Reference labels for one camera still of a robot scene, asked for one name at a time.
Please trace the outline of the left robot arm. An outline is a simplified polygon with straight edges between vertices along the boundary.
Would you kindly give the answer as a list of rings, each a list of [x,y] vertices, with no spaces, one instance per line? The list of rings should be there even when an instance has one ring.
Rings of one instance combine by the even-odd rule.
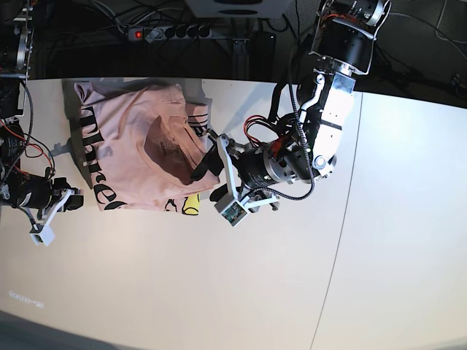
[[[275,139],[250,136],[239,144],[208,132],[213,145],[192,177],[226,175],[227,182],[211,193],[212,202],[275,198],[280,195],[276,184],[314,184],[332,173],[355,78],[369,73],[377,34],[391,7],[390,1],[320,3],[313,33],[290,54],[273,90],[269,114],[244,122],[245,134],[260,126]]]

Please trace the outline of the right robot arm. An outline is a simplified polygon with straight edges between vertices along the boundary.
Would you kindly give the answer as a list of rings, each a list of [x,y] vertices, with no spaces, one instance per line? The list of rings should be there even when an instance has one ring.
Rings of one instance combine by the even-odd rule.
[[[43,220],[54,210],[74,211],[84,198],[66,179],[56,177],[55,159],[49,148],[32,135],[34,103],[28,89],[34,45],[35,1],[1,2],[1,205]],[[48,166],[42,176],[21,168],[28,150]]]

